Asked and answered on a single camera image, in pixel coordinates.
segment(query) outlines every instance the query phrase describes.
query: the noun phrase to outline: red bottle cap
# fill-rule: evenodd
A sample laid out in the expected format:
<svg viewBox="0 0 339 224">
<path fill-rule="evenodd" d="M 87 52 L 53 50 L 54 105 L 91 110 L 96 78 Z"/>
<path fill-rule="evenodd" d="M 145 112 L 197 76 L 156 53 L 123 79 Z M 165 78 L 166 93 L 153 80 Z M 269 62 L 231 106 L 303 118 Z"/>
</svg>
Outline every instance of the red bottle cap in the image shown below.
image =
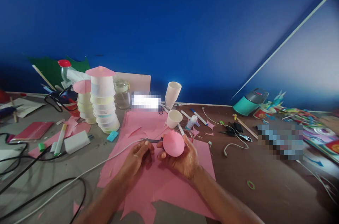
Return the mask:
<svg viewBox="0 0 339 224">
<path fill-rule="evenodd" d="M 70 67 L 71 63 L 69 60 L 59 60 L 58 61 L 60 67 Z"/>
</svg>

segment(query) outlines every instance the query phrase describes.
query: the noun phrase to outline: glue stick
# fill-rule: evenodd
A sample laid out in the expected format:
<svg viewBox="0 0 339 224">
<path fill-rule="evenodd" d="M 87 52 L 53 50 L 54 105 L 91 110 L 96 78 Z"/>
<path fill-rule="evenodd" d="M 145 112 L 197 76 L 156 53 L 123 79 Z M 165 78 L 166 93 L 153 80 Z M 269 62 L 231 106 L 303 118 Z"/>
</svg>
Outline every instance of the glue stick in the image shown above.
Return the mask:
<svg viewBox="0 0 339 224">
<path fill-rule="evenodd" d="M 186 125 L 186 129 L 190 130 L 193 127 L 193 124 L 197 121 L 197 116 L 192 116 L 188 124 Z"/>
</svg>

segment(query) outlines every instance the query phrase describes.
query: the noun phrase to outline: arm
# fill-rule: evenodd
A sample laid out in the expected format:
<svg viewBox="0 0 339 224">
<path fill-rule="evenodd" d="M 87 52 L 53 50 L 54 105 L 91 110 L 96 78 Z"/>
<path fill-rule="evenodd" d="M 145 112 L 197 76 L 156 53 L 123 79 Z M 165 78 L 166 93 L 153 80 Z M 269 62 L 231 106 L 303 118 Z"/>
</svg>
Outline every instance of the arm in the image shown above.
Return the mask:
<svg viewBox="0 0 339 224">
<path fill-rule="evenodd" d="M 182 155 L 174 158 L 162 152 L 158 159 L 167 162 L 170 167 L 191 181 L 221 223 L 263 224 L 250 208 L 225 191 L 199 164 L 197 150 L 186 135 L 184 135 L 184 141 L 186 146 Z M 161 148 L 162 142 L 158 143 L 157 147 Z"/>
<path fill-rule="evenodd" d="M 106 224 L 118 210 L 130 186 L 138 179 L 142 166 L 152 161 L 154 146 L 142 141 L 134 146 L 118 174 L 74 224 Z"/>
</svg>

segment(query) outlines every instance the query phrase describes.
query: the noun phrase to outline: left hand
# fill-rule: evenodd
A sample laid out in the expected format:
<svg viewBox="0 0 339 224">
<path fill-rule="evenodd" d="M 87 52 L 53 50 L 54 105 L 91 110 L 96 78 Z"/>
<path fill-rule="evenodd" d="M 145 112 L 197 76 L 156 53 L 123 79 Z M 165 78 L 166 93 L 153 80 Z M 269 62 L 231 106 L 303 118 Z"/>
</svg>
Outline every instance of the left hand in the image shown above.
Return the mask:
<svg viewBox="0 0 339 224">
<path fill-rule="evenodd" d="M 148 141 L 141 141 L 135 145 L 126 157 L 118 175 L 124 182 L 133 183 L 140 173 L 144 164 L 152 162 L 154 146 Z"/>
</svg>

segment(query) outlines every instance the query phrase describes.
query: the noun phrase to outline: brown table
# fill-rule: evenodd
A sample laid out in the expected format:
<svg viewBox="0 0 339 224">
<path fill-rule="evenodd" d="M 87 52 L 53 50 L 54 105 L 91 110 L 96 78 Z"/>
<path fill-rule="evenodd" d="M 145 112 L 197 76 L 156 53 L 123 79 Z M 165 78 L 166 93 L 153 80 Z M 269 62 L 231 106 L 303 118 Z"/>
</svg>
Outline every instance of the brown table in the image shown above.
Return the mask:
<svg viewBox="0 0 339 224">
<path fill-rule="evenodd" d="M 200 105 L 178 106 L 177 110 L 185 111 L 192 116 L 193 108 L 203 119 L 207 119 Z M 234 122 L 231 107 L 205 106 L 207 116 L 216 122 L 222 120 L 225 124 Z M 255 126 L 262 124 L 261 120 L 249 117 L 240 117 L 253 132 L 257 134 Z M 202 138 L 196 140 L 211 141 L 212 162 L 217 182 L 228 192 L 232 193 L 248 207 L 250 207 L 266 224 L 269 223 L 329 223 L 334 221 L 335 204 L 329 198 L 322 184 L 302 165 L 294 160 L 277 160 L 263 145 L 244 129 L 244 135 L 252 138 L 253 143 L 248 143 L 249 149 L 241 149 L 237 146 L 227 148 L 227 157 L 223 150 L 228 143 L 241 144 L 239 139 L 221 134 L 225 131 L 223 125 L 214 127 L 214 136 L 210 128 L 201 125 L 197 128 Z M 310 149 L 316 153 L 322 162 L 329 162 L 327 170 L 321 170 L 303 161 L 313 172 L 318 172 L 326 179 L 338 186 L 339 168 L 322 156 L 316 149 Z M 247 186 L 247 180 L 255 184 L 255 190 Z M 207 223 L 218 223 L 208 219 Z"/>
</svg>

